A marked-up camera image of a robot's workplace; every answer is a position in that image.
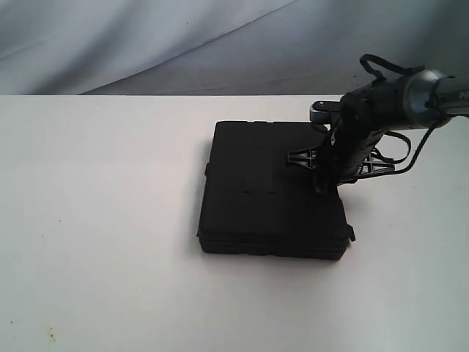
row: white tabletop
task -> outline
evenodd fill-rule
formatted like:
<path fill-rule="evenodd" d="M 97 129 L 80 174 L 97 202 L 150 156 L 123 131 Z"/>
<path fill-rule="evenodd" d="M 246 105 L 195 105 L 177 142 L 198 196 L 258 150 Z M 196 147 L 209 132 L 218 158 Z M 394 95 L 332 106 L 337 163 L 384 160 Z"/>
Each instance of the white tabletop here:
<path fill-rule="evenodd" d="M 467 351 L 463 118 L 411 172 L 340 187 L 337 263 L 201 252 L 215 122 L 327 98 L 0 98 L 0 350 Z"/>

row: black box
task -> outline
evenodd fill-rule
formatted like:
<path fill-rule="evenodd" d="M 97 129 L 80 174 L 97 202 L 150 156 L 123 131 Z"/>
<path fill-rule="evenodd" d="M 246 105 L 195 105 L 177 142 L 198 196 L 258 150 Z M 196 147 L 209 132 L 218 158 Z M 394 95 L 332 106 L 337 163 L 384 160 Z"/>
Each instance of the black box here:
<path fill-rule="evenodd" d="M 219 122 L 205 175 L 199 242 L 209 253 L 338 260 L 354 239 L 335 191 L 314 192 L 287 153 L 322 141 L 309 122 Z"/>

